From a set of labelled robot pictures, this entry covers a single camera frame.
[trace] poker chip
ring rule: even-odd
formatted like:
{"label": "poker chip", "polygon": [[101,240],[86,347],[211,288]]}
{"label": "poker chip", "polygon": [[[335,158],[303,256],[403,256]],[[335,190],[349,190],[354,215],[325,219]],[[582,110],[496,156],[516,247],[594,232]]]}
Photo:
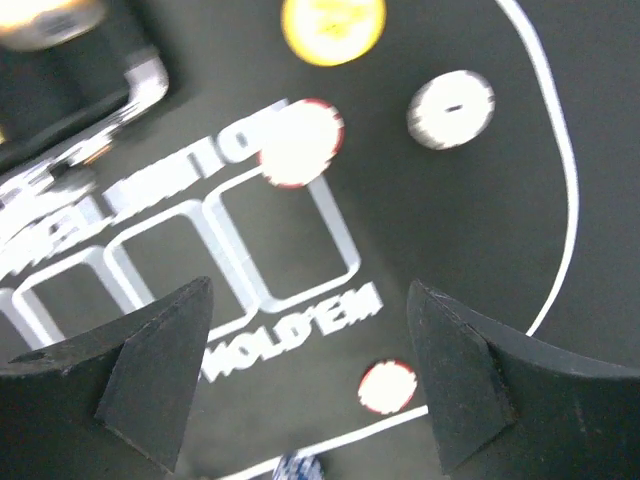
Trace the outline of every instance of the poker chip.
{"label": "poker chip", "polygon": [[386,11],[384,0],[285,0],[282,31],[299,58],[333,67],[373,48],[384,30]]}
{"label": "poker chip", "polygon": [[344,121],[323,100],[295,102],[274,118],[258,163],[262,175],[281,188],[308,185],[329,167],[344,139]]}
{"label": "poker chip", "polygon": [[385,360],[371,367],[358,388],[360,404],[380,415],[402,410],[413,398],[418,386],[415,372],[396,360]]}
{"label": "poker chip", "polygon": [[434,78],[413,97],[407,122],[411,136],[425,147],[445,150],[476,138],[495,108],[489,82],[459,70]]}

